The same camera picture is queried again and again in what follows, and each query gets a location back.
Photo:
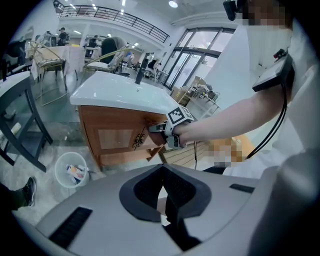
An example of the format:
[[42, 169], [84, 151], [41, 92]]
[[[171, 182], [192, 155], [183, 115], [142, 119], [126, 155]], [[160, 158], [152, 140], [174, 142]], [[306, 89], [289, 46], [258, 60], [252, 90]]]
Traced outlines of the glass entrance doors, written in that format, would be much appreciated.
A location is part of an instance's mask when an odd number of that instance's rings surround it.
[[195, 76], [206, 77], [235, 31], [226, 27], [187, 29], [162, 68], [167, 74], [163, 85], [172, 91], [191, 85]]

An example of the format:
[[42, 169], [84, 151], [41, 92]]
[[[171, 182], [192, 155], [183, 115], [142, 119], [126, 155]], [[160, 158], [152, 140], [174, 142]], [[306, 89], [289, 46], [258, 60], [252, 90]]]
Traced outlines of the person's black shorts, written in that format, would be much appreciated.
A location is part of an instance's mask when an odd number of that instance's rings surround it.
[[223, 167], [222, 166], [212, 166], [207, 169], [204, 169], [203, 172], [222, 175], [224, 173], [225, 169], [226, 169], [225, 166], [223, 166]]

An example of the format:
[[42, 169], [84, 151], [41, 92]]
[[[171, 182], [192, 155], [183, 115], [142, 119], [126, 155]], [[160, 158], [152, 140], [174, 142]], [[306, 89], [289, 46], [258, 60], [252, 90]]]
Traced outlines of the white and orange carton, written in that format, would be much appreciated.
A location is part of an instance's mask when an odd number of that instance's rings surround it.
[[66, 172], [75, 185], [79, 184], [85, 177], [85, 173], [74, 165], [68, 164], [66, 166]]

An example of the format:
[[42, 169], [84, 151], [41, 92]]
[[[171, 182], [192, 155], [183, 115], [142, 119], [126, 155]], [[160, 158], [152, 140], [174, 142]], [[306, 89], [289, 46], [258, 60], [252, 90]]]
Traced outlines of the small white sink top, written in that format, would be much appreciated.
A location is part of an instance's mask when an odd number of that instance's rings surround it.
[[13, 74], [11, 76], [6, 77], [6, 80], [0, 80], [0, 90], [5, 88], [11, 88], [15, 84], [21, 82], [22, 80], [28, 78], [30, 76], [29, 71], [24, 71], [20, 73]]

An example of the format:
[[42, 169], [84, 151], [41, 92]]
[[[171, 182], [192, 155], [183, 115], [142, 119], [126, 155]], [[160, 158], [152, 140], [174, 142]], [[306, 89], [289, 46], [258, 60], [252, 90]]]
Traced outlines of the wooden vanity cabinet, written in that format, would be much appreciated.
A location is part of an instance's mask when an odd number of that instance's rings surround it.
[[83, 135], [86, 141], [86, 144], [90, 150], [90, 153], [99, 168], [102, 170], [107, 166], [114, 166], [119, 164], [124, 164], [128, 162], [133, 162], [141, 159], [146, 159], [150, 161], [164, 146], [149, 148], [148, 146], [140, 146], [136, 147], [135, 150], [130, 152], [123, 153], [113, 153], [113, 154], [104, 154], [104, 155], [93, 155], [93, 152], [90, 148], [88, 138], [86, 135], [86, 130], [84, 123], [89, 122], [97, 122], [97, 123], [129, 123], [129, 124], [139, 124], [143, 125], [145, 128], [145, 119], [160, 119], [163, 118], [166, 120], [166, 116], [164, 114], [152, 113], [140, 110], [132, 110], [132, 109], [123, 109], [123, 108], [115, 108], [115, 107], [102, 107], [102, 106], [79, 106], [78, 114], [80, 118], [80, 124], [83, 131]]

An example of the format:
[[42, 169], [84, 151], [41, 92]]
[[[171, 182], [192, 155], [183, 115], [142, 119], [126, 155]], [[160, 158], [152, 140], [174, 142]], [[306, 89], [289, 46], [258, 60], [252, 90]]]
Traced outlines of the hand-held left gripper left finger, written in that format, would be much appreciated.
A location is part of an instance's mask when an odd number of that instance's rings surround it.
[[80, 256], [176, 256], [182, 250], [160, 222], [136, 219], [121, 204], [122, 185], [145, 166], [90, 181], [49, 211], [37, 230], [49, 238], [78, 208], [92, 212], [67, 250]]

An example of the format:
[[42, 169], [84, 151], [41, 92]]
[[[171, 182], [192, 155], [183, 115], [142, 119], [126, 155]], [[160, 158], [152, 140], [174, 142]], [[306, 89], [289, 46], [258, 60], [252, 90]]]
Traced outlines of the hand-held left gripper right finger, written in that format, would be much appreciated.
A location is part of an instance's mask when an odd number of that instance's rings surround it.
[[251, 256], [254, 232], [270, 197], [270, 171], [261, 178], [213, 174], [164, 164], [166, 181], [186, 195], [175, 210], [162, 256]]

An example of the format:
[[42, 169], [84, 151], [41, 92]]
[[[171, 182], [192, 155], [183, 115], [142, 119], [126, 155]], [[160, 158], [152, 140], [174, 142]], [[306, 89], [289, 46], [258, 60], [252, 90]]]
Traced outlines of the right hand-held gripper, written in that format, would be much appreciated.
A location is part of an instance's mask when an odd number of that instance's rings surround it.
[[148, 128], [150, 133], [164, 133], [167, 145], [170, 149], [182, 149], [179, 135], [174, 133], [176, 126], [191, 123], [194, 121], [193, 116], [186, 107], [178, 106], [170, 111], [167, 115], [166, 123], [160, 123]]

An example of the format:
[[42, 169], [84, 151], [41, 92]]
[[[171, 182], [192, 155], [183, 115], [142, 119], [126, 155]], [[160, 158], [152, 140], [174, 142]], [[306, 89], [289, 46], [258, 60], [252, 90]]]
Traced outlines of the gold chair white round seat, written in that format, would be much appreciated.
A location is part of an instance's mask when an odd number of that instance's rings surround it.
[[[130, 47], [122, 47], [119, 50], [104, 54], [94, 60], [89, 61], [83, 67], [83, 73], [89, 71], [102, 71], [107, 73], [113, 73], [116, 68], [120, 65], [122, 60], [125, 58], [127, 53], [130, 51]], [[109, 63], [104, 63], [102, 60], [112, 57], [112, 60]]]

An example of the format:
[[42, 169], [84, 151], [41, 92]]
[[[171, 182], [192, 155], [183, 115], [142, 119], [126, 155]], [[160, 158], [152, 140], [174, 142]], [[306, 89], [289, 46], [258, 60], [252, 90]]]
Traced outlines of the white mesh wastebasket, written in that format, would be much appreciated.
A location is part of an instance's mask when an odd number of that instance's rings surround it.
[[[79, 184], [74, 184], [67, 174], [67, 165], [73, 165], [84, 172], [84, 178]], [[55, 163], [54, 173], [58, 183], [67, 188], [75, 189], [85, 186], [90, 180], [89, 169], [85, 159], [77, 152], [62, 154]]]

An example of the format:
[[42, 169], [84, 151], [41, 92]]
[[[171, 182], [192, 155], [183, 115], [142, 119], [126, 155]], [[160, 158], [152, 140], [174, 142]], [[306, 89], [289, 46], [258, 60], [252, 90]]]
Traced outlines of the black balcony railing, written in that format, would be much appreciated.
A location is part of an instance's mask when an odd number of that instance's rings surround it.
[[56, 9], [56, 14], [59, 18], [65, 17], [91, 17], [104, 19], [107, 21], [117, 22], [140, 32], [150, 35], [157, 41], [165, 43], [170, 37], [157, 26], [129, 13], [118, 11], [112, 8], [92, 5], [64, 5], [59, 0], [52, 0], [53, 6]]

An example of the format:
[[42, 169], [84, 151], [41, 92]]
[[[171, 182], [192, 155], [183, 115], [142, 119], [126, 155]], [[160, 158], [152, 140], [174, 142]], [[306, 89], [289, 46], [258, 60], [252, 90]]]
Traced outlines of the cardboard box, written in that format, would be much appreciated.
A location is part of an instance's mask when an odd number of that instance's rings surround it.
[[189, 87], [188, 86], [182, 86], [182, 87], [176, 87], [174, 86], [170, 96], [180, 105], [186, 106], [187, 103], [189, 102], [189, 98], [187, 97]]

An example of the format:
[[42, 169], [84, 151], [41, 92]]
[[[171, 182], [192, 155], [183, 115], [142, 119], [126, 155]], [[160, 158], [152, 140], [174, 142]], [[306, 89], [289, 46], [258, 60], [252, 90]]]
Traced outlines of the person's right forearm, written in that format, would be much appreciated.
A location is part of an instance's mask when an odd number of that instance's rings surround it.
[[228, 108], [192, 123], [179, 124], [173, 133], [181, 145], [188, 142], [228, 139], [257, 128], [257, 99], [243, 99]]

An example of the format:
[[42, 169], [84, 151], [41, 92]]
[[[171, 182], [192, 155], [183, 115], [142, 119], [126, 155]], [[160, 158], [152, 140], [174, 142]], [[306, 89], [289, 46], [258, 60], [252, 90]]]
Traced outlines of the slim black faucet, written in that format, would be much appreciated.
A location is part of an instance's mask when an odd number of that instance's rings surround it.
[[141, 83], [144, 73], [146, 71], [146, 67], [148, 66], [148, 63], [149, 63], [149, 60], [147, 58], [144, 58], [135, 79], [135, 83], [137, 85]]

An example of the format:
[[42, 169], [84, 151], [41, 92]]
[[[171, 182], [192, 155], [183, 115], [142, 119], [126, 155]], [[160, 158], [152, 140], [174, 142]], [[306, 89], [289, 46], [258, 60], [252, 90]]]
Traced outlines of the yellow wooden board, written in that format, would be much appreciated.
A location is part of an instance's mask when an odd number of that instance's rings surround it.
[[242, 154], [245, 157], [255, 149], [255, 146], [245, 134], [234, 136], [232, 140], [241, 147]]

